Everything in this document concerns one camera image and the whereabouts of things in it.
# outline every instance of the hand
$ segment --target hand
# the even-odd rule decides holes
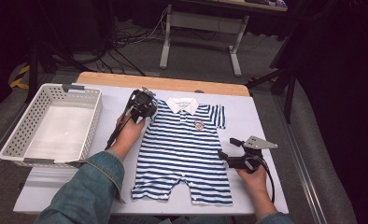
[[[125,160],[125,157],[128,154],[129,150],[140,137],[145,123],[145,119],[140,120],[140,122],[138,123],[134,123],[130,116],[126,116],[122,123],[122,125],[125,125],[121,129],[120,134],[118,135],[117,139],[110,149],[115,151],[122,160]]]
[[[253,174],[248,174],[247,170],[236,170],[236,172],[245,181],[246,190],[254,203],[257,219],[277,211],[269,199],[266,189],[266,171],[262,166]]]

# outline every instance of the baby clothing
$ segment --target baby clothing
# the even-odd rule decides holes
[[[233,203],[217,128],[225,129],[223,105],[200,105],[194,98],[158,101],[138,155],[132,198],[169,199],[184,181],[192,203]]]

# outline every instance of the white collar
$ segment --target white collar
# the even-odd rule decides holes
[[[185,108],[182,108],[180,103],[188,104]],[[196,109],[199,106],[199,103],[196,101],[195,98],[172,98],[169,97],[167,99],[166,104],[169,106],[169,108],[173,111],[173,113],[177,113],[181,109],[189,112],[191,115],[194,115],[196,112]]]

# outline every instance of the person's left hand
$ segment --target person's left hand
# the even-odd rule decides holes
[[[138,123],[134,123],[134,121],[130,119],[130,116],[126,116],[122,124],[124,123],[126,124],[123,126],[115,143],[110,148],[111,150],[115,151],[122,160],[125,160],[129,150],[140,137],[146,120],[142,119]]]

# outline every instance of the desk foot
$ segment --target desk foot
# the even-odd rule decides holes
[[[234,68],[234,75],[236,77],[242,76],[242,71],[240,70],[239,61],[237,61],[236,53],[232,53],[233,46],[229,47],[230,55],[231,55],[231,62],[233,63]]]
[[[160,62],[160,68],[162,69],[166,69],[167,67],[167,59],[169,58],[169,49],[170,49],[170,43],[167,46],[163,45],[161,62]]]

